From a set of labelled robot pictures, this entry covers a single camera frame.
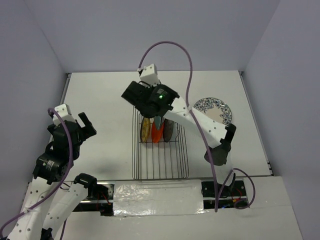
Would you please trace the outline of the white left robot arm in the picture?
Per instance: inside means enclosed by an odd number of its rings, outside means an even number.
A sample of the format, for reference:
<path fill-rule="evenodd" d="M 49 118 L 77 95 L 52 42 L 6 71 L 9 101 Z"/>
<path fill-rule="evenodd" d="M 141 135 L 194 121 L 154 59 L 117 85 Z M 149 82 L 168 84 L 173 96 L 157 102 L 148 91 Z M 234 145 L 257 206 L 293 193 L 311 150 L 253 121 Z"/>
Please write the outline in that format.
<path fill-rule="evenodd" d="M 7 240 L 52 240 L 76 206 L 85 198 L 97 196 L 97 179 L 81 173 L 56 204 L 54 196 L 64 183 L 74 161 L 80 156 L 80 146 L 97 134 L 85 113 L 79 113 L 80 126 L 68 105 L 49 108 L 53 123 L 47 130 L 52 136 L 35 163 L 33 179 L 28 187 L 21 212 L 12 221 L 13 230 Z"/>

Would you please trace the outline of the white blue floral plate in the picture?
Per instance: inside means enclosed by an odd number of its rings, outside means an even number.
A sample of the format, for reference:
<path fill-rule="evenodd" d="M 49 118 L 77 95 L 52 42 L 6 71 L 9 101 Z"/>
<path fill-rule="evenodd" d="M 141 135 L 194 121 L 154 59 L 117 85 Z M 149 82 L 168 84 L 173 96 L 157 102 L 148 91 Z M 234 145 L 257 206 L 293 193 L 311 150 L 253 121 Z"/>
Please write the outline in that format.
<path fill-rule="evenodd" d="M 233 115 L 230 107 L 218 98 L 202 98 L 193 107 L 216 122 L 226 126 L 232 123 Z"/>

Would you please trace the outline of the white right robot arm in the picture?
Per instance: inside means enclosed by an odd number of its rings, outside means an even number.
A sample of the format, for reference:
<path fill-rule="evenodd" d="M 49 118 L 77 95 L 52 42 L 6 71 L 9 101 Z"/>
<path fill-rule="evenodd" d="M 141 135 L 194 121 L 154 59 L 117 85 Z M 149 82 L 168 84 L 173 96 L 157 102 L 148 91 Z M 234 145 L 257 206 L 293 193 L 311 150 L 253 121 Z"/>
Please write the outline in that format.
<path fill-rule="evenodd" d="M 219 123 L 187 106 L 186 101 L 176 91 L 164 84 L 144 86 L 132 81 L 121 97 L 133 105 L 143 117 L 163 117 L 201 136 L 206 147 L 204 158 L 211 165 L 218 192 L 228 196 L 234 191 L 235 184 L 232 177 L 228 176 L 232 170 L 228 154 L 236 126 Z"/>

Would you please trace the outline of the grey plate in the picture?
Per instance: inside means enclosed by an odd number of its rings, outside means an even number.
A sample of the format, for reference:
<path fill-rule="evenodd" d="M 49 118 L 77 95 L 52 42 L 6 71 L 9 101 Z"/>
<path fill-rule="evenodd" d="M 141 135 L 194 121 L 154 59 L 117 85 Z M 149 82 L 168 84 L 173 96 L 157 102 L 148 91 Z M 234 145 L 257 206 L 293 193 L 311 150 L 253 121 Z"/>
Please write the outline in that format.
<path fill-rule="evenodd" d="M 155 124 L 155 128 L 160 130 L 161 126 L 163 125 L 164 119 L 161 116 L 155 116 L 153 118 L 153 123 Z"/>

